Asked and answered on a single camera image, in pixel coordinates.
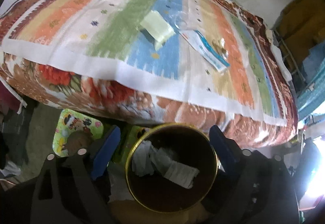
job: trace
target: bucket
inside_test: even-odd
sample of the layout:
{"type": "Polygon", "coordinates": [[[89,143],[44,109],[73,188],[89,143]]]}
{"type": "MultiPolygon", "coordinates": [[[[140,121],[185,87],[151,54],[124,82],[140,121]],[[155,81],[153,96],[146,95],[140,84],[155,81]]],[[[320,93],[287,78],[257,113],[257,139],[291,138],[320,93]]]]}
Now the bucket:
{"type": "Polygon", "coordinates": [[[209,192],[217,174],[217,156],[207,137],[199,130],[182,124],[158,126],[144,134],[131,149],[126,160],[126,183],[130,193],[141,205],[155,212],[187,210],[209,192]],[[152,145],[170,148],[178,162],[199,169],[193,187],[186,189],[155,173],[139,177],[132,171],[132,156],[143,140],[152,145]]]}

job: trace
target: bed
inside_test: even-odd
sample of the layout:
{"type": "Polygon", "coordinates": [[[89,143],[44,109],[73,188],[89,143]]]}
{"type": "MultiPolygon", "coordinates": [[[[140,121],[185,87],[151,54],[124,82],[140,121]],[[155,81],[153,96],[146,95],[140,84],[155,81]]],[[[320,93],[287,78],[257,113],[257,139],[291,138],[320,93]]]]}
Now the bed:
{"type": "Polygon", "coordinates": [[[208,132],[217,124],[242,148],[296,133],[267,28],[233,0],[18,0],[0,24],[1,77],[46,105],[148,126],[208,132]],[[176,28],[160,50],[144,45],[131,26],[150,9],[170,24],[185,14],[210,43],[224,39],[227,71],[213,69],[176,28]]]}

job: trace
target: yellow stripe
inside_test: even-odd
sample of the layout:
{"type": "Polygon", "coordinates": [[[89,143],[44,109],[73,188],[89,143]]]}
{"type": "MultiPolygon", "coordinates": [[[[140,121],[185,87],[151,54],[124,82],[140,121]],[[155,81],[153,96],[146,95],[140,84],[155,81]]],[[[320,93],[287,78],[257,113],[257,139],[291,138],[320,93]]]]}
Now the yellow stripe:
{"type": "MultiPolygon", "coordinates": [[[[218,41],[222,37],[218,32],[218,27],[216,24],[216,16],[211,9],[210,0],[200,0],[201,14],[203,18],[203,25],[205,30],[205,38],[211,44],[212,41],[218,41]]],[[[237,99],[235,89],[232,85],[232,80],[230,72],[225,70],[223,73],[219,73],[217,70],[212,70],[212,80],[214,85],[214,90],[226,98],[237,99]]]]}
{"type": "Polygon", "coordinates": [[[62,7],[66,2],[70,0],[56,0],[45,9],[42,9],[38,15],[36,15],[20,32],[17,39],[29,40],[30,37],[35,36],[39,26],[46,20],[47,17],[51,16],[57,9],[62,7]]]}

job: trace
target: gray floor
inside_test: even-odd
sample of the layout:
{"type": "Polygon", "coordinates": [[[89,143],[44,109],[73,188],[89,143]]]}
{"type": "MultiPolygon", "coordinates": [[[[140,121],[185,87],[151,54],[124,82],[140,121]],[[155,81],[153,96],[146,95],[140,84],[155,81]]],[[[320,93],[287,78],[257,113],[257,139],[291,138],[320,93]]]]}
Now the gray floor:
{"type": "Polygon", "coordinates": [[[45,158],[53,152],[52,141],[60,112],[41,103],[34,109],[26,141],[28,163],[22,165],[22,173],[17,177],[19,181],[36,177],[45,158]]]}

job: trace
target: floral tablecloth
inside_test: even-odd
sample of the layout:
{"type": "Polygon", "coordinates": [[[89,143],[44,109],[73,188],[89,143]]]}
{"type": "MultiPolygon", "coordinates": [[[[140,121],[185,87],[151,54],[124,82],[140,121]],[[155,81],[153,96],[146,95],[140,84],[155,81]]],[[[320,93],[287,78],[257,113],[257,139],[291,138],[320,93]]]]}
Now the floral tablecloth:
{"type": "MultiPolygon", "coordinates": [[[[22,14],[39,0],[16,4],[0,20],[0,41],[22,14]]],[[[4,53],[1,76],[17,91],[44,104],[69,108],[102,117],[121,119],[136,124],[168,122],[187,123],[209,131],[217,124],[241,147],[261,147],[288,141],[296,131],[297,111],[289,88],[270,51],[263,20],[250,14],[232,0],[211,0],[227,9],[254,29],[269,69],[282,95],[286,108],[286,126],[269,125],[240,114],[229,114],[185,102],[143,93],[116,81],[89,78],[65,72],[48,65],[4,53]]]]}

